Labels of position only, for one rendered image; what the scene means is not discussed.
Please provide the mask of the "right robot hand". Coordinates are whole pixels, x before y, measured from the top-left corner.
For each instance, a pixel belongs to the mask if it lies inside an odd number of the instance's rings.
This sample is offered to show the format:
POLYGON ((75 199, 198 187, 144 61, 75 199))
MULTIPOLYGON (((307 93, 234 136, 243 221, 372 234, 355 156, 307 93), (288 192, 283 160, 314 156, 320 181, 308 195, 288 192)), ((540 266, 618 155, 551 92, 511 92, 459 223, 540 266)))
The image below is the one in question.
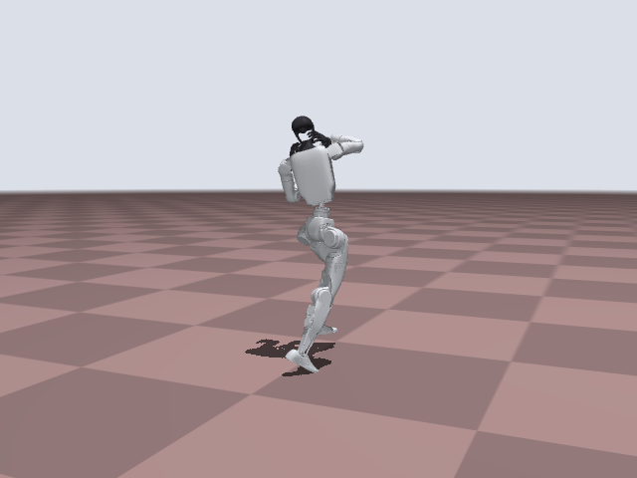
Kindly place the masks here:
MULTIPOLYGON (((313 136, 313 132, 310 131, 308 133, 309 137, 313 136)), ((325 147, 328 147, 329 145, 331 145, 331 139, 329 137, 325 137, 323 134, 315 131, 315 138, 317 138, 316 140, 314 140, 313 143, 317 142, 317 141, 321 141, 322 145, 324 145, 325 147)), ((310 138, 312 139, 312 138, 310 138)))

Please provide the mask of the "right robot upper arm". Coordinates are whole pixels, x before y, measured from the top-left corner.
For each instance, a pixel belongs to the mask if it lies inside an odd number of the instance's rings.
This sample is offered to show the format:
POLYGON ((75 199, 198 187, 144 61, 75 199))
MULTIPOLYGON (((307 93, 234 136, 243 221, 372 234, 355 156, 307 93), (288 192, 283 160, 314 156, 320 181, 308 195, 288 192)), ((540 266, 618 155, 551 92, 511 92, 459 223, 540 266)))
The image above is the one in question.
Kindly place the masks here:
POLYGON ((362 149, 363 149, 363 141, 362 142, 348 141, 348 142, 342 142, 342 143, 340 142, 332 143, 326 148, 326 151, 330 159, 338 160, 344 155, 347 155, 350 153, 361 153, 362 149))

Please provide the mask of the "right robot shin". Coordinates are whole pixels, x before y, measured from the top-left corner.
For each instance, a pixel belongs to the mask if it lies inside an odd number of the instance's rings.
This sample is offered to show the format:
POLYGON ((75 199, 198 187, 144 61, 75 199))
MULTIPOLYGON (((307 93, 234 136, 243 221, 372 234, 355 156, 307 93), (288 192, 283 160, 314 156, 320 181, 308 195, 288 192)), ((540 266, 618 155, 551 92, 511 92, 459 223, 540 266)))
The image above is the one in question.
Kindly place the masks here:
POLYGON ((298 348, 300 356, 307 358, 310 347, 313 345, 317 335, 326 321, 332 307, 332 303, 333 300, 331 300, 330 291, 321 290, 318 293, 316 303, 308 306, 304 323, 304 332, 298 348), (305 353, 305 351, 307 352, 305 353))

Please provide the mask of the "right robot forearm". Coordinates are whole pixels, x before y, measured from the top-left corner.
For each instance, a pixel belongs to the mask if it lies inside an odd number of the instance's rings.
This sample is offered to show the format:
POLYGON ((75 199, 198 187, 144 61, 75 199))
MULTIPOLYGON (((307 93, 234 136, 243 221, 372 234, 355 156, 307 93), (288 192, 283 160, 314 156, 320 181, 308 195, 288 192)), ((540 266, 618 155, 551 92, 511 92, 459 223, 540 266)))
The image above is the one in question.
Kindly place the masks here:
POLYGON ((361 139, 353 137, 353 136, 344 136, 344 135, 338 135, 337 133, 334 133, 330 136, 331 139, 331 143, 335 143, 335 142, 348 142, 348 141, 354 141, 354 142, 362 142, 361 139))

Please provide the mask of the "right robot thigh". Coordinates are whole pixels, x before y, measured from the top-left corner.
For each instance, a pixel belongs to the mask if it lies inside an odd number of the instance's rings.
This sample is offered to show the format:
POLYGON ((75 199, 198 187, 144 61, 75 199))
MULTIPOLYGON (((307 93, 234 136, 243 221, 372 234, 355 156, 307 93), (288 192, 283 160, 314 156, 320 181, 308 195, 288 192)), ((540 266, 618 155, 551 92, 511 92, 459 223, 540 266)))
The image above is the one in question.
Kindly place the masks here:
POLYGON ((328 290, 331 293, 331 300, 336 295, 347 263, 348 255, 348 238, 339 229, 327 226, 323 232, 323 242, 325 246, 331 248, 325 258, 324 269, 324 285, 322 288, 316 288, 312 291, 311 299, 316 303, 318 293, 321 290, 328 290))

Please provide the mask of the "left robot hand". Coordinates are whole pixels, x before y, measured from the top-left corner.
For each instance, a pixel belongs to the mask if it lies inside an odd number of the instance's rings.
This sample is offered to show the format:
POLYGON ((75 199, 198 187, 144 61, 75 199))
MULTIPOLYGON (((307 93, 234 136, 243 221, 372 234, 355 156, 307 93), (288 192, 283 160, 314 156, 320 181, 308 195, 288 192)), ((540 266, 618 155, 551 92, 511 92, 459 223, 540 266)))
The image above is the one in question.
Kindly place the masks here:
POLYGON ((298 151, 301 149, 301 147, 302 147, 302 144, 301 144, 301 143, 298 143, 298 142, 294 143, 294 144, 291 146, 290 157, 291 157, 291 155, 292 155, 293 153, 295 153, 295 151, 296 151, 296 152, 298 152, 298 151))

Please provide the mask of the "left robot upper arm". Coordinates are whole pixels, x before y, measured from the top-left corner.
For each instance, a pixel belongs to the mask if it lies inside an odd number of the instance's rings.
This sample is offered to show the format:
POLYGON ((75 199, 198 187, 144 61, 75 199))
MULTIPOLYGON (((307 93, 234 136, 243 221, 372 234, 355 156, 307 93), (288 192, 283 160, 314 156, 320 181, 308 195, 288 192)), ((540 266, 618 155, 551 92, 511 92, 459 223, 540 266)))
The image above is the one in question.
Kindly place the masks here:
POLYGON ((286 194, 286 200, 289 203, 296 203, 300 200, 300 194, 294 190, 294 178, 290 164, 290 157, 284 159, 279 166, 279 175, 281 176, 282 185, 286 194))

